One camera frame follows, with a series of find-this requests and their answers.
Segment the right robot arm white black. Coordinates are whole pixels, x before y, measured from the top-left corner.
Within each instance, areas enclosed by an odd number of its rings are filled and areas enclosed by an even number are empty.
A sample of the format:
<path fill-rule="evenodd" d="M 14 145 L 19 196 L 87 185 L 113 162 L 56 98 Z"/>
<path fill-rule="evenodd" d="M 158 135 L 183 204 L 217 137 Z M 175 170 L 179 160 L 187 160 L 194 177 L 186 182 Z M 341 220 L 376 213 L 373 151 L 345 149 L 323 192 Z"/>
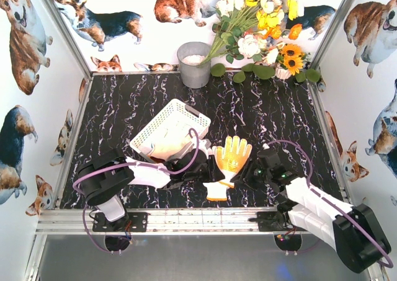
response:
<path fill-rule="evenodd" d="M 287 221 L 328 244 L 351 271 L 359 274 L 375 263 L 393 267 L 390 243 L 369 206 L 327 194 L 309 177 L 287 169 L 274 150 L 266 148 L 249 158 L 233 182 L 273 187 L 277 210 Z"/>

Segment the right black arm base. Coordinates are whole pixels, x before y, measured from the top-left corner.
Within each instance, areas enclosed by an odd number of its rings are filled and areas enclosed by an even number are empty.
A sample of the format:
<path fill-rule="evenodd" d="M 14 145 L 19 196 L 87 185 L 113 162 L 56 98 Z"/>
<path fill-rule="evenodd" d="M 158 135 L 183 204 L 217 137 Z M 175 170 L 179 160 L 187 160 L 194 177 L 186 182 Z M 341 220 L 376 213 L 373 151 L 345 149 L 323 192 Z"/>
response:
<path fill-rule="evenodd" d="M 261 232 L 287 232 L 296 228 L 297 232 L 308 233 L 303 228 L 296 227 L 291 224 L 285 213 L 276 212 L 257 212 L 255 217 L 249 219 L 250 222 L 257 224 L 258 230 Z"/>

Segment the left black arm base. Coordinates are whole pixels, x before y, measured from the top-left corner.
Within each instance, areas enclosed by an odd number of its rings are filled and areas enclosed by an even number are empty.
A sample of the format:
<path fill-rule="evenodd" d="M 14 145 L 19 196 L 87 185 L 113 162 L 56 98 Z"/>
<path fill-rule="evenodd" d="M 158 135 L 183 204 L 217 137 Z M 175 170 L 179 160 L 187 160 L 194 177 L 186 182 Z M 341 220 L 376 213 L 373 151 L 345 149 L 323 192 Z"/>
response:
<path fill-rule="evenodd" d="M 126 212 L 126 214 L 116 221 L 109 221 L 103 213 L 96 213 L 92 230 L 94 232 L 146 232 L 148 224 L 148 213 L 146 212 Z"/>

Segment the white perforated storage basket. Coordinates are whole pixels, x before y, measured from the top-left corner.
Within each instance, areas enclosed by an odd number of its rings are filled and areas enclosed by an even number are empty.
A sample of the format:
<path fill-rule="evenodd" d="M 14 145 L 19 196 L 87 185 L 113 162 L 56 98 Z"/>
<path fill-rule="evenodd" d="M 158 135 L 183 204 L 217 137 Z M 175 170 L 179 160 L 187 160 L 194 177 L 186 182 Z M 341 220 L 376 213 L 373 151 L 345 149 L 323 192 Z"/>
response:
<path fill-rule="evenodd" d="M 172 99 L 130 141 L 130 147 L 141 157 L 153 163 L 148 152 L 149 146 L 154 143 L 157 136 L 177 130 L 188 135 L 189 129 L 193 128 L 198 133 L 198 137 L 203 139 L 208 133 L 210 124 L 211 120 L 206 115 L 179 99 Z"/>

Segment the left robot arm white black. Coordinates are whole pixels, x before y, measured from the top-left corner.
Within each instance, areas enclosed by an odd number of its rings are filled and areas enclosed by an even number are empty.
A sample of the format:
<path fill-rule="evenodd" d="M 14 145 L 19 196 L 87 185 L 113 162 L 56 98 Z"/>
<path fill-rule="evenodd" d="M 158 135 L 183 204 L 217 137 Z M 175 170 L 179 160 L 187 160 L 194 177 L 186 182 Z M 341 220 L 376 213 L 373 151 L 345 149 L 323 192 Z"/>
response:
<path fill-rule="evenodd" d="M 73 189 L 82 194 L 86 204 L 105 216 L 107 222 L 127 221 L 127 211 L 118 197 L 128 185 L 143 185 L 162 189 L 168 184 L 203 181 L 214 184 L 225 178 L 210 152 L 210 142 L 200 140 L 182 157 L 176 155 L 162 163 L 149 163 L 126 157 L 112 149 L 78 169 Z"/>

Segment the yellow dotted work glove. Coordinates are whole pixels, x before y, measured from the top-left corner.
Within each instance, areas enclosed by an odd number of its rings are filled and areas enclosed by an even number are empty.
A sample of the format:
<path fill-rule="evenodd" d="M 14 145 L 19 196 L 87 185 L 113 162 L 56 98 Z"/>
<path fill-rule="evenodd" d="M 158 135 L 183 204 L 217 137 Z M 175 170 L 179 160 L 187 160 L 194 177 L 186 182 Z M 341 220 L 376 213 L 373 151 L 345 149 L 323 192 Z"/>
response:
<path fill-rule="evenodd" d="M 227 136 L 224 146 L 212 148 L 216 165 L 225 176 L 219 183 L 234 188 L 231 180 L 242 170 L 250 157 L 252 145 L 239 136 Z"/>

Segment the white glove orange cuff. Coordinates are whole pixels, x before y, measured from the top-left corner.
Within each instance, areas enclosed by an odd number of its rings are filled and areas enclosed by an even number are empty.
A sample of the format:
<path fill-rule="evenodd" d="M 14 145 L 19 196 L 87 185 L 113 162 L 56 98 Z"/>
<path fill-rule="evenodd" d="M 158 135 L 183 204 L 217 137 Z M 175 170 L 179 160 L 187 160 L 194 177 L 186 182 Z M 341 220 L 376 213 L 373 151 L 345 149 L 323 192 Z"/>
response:
<path fill-rule="evenodd" d="M 229 187 L 219 182 L 203 183 L 207 189 L 207 200 L 209 201 L 227 201 L 227 190 Z"/>

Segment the cream glove red cuff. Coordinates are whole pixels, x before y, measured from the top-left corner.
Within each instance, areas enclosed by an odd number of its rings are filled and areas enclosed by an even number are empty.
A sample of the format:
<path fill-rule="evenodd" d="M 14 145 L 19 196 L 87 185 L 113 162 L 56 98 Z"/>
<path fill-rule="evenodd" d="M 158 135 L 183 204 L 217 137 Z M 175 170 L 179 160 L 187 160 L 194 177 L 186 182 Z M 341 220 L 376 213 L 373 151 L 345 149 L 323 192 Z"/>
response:
<path fill-rule="evenodd" d="M 181 122 L 161 127 L 151 140 L 151 147 L 147 155 L 151 159 L 167 160 L 177 154 L 185 145 L 192 142 L 189 127 Z"/>

